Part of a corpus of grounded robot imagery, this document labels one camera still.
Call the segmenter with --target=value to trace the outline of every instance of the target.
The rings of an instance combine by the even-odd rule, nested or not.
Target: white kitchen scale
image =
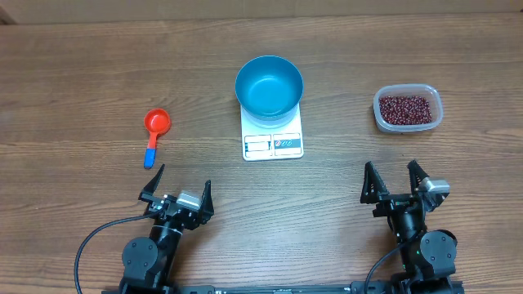
[[[301,158],[303,133],[300,106],[294,115],[275,121],[254,118],[241,109],[242,150],[247,161]]]

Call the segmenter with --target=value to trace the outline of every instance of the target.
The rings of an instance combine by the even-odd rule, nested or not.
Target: measuring scoop
[[[165,134],[171,128],[171,118],[163,109],[152,109],[144,118],[144,125],[149,131],[149,143],[145,152],[144,168],[152,168],[156,157],[156,138]]]

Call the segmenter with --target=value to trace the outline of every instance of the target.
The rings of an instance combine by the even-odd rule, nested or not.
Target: container of beans
[[[426,131],[443,119],[440,94],[425,84],[383,87],[374,97],[378,129],[388,133]]]

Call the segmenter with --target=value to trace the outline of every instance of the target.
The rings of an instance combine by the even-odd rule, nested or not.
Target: red beans
[[[392,125],[432,123],[431,107],[420,96],[385,96],[379,99],[382,118]]]

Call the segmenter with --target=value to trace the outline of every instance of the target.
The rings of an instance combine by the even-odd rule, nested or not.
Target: clear plastic container
[[[384,96],[421,96],[427,99],[431,108],[431,123],[424,123],[418,125],[399,126],[391,125],[385,122],[382,118],[382,113],[379,109],[379,99]],[[416,131],[426,131],[437,127],[443,119],[443,105],[441,104],[440,94],[432,86],[426,84],[403,84],[386,86],[381,88],[374,96],[374,117],[378,129],[388,133],[406,133]]]

